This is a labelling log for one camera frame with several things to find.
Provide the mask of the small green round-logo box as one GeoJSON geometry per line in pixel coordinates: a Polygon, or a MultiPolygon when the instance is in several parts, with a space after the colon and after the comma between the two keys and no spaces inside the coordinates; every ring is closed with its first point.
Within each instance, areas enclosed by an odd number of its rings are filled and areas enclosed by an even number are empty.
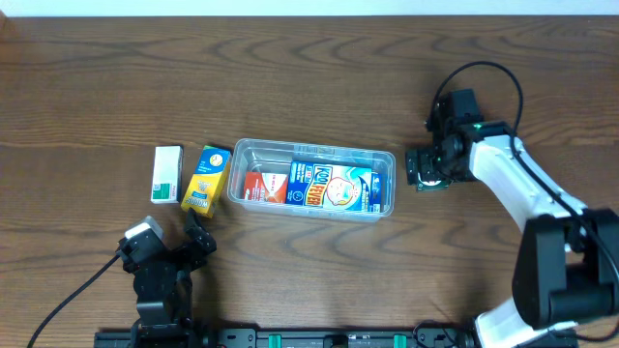
{"type": "Polygon", "coordinates": [[[437,191],[446,189],[452,183],[451,180],[442,181],[422,181],[419,180],[417,184],[417,191],[437,191]]]}

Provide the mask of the yellow Woods syrup box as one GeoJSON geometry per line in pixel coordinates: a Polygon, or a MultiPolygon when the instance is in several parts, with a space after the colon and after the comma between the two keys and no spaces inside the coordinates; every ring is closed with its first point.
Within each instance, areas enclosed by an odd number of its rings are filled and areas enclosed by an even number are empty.
{"type": "Polygon", "coordinates": [[[181,208],[193,209],[211,218],[219,202],[230,171],[231,153],[225,149],[204,146],[193,171],[181,208]]]}

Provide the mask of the white green Panadol box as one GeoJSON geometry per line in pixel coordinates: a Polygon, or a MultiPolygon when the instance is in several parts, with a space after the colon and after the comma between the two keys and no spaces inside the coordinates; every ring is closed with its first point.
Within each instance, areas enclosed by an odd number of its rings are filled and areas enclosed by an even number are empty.
{"type": "Polygon", "coordinates": [[[180,202],[183,148],[159,146],[155,149],[150,200],[154,204],[180,202]]]}

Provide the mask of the red white medicine box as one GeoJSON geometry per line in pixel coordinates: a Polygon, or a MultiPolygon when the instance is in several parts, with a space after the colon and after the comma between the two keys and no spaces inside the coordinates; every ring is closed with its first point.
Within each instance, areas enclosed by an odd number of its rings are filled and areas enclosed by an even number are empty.
{"type": "Polygon", "coordinates": [[[283,204],[288,176],[278,173],[247,172],[243,189],[245,200],[283,204]]]}

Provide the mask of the blue Kool Fever box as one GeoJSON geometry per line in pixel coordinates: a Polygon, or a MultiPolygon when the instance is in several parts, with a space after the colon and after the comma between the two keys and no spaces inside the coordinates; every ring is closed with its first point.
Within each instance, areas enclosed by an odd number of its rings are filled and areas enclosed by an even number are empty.
{"type": "Polygon", "coordinates": [[[293,161],[285,203],[335,211],[379,213],[382,176],[367,167],[293,161]]]}

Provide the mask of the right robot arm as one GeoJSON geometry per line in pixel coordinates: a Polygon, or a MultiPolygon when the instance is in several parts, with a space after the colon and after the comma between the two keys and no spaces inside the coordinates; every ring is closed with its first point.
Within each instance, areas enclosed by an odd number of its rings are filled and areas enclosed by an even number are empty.
{"type": "Polygon", "coordinates": [[[505,122],[488,122],[472,90],[435,97],[430,146],[406,154],[419,191],[480,181],[522,233],[512,296],[474,319],[464,345],[518,347],[580,338],[575,326],[618,312],[618,216],[560,188],[505,122]]]}

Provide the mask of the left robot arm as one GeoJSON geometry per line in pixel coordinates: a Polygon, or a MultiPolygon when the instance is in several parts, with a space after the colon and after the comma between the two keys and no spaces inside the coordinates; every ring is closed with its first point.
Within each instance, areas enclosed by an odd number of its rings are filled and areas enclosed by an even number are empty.
{"type": "Polygon", "coordinates": [[[188,210],[183,232],[188,239],[170,248],[163,242],[162,228],[148,216],[130,227],[119,244],[123,270],[134,276],[136,309],[147,334],[195,334],[191,273],[207,264],[217,242],[194,209],[188,210]]]}

